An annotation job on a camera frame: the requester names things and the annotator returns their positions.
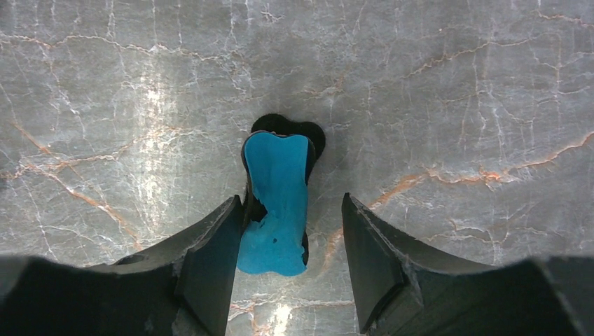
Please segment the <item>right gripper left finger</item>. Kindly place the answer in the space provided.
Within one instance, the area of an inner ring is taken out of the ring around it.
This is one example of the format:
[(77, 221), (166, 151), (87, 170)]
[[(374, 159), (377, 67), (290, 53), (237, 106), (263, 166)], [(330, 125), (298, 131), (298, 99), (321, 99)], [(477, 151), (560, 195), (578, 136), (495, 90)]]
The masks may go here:
[(2, 335), (224, 335), (243, 208), (233, 196), (194, 225), (114, 264), (1, 257)]

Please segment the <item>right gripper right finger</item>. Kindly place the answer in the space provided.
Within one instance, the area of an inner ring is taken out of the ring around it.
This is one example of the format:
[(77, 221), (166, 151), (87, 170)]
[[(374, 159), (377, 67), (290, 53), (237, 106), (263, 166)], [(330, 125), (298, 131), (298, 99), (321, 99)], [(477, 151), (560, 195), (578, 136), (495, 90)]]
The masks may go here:
[(592, 335), (593, 258), (545, 255), (492, 266), (441, 251), (342, 202), (364, 335)]

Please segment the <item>blue whiteboard eraser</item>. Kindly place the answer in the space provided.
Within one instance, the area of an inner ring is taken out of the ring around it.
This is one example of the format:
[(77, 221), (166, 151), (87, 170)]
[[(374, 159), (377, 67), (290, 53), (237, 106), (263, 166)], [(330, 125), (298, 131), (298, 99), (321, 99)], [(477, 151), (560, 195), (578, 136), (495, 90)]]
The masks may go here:
[(278, 113), (254, 122), (241, 150), (247, 190), (240, 271), (292, 277), (307, 269), (308, 183), (325, 146), (325, 133), (314, 122)]

